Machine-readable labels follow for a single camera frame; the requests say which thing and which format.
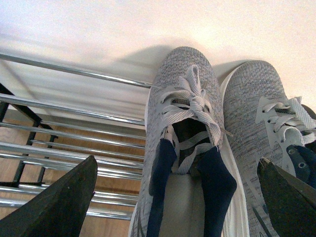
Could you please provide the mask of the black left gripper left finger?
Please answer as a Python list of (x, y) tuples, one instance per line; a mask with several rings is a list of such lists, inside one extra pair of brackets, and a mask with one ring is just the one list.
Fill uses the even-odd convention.
[(2, 237), (78, 237), (94, 195), (97, 162), (89, 156), (0, 221)]

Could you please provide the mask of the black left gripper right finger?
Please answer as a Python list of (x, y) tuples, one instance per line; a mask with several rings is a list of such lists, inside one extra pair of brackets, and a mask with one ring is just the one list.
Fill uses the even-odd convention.
[(316, 190), (262, 158), (257, 167), (271, 224), (281, 237), (316, 235)]

